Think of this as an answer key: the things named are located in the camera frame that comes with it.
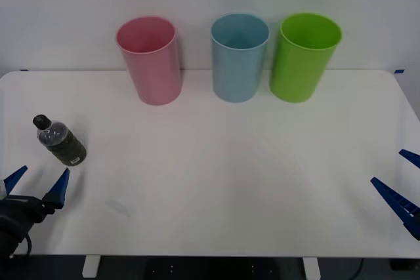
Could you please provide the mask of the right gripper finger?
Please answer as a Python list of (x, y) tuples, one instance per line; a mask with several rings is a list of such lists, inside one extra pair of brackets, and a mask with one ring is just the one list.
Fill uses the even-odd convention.
[(400, 150), (398, 153), (417, 168), (420, 168), (420, 155), (408, 150)]
[(370, 182), (399, 217), (409, 233), (416, 240), (419, 240), (419, 207), (388, 187), (378, 178), (373, 177)]

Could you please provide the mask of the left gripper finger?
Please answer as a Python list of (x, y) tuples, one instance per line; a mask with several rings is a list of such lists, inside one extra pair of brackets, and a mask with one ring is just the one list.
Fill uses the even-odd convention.
[(3, 180), (3, 195), (10, 194), (27, 169), (28, 167), (24, 165)]
[(66, 168), (52, 188), (42, 198), (43, 205), (49, 209), (62, 209), (70, 179), (70, 170)]

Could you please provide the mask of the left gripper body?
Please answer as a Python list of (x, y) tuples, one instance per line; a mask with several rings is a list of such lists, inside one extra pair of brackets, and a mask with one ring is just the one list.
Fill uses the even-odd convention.
[(38, 224), (52, 214), (54, 209), (36, 197), (9, 195), (1, 200), (1, 219), (9, 222)]

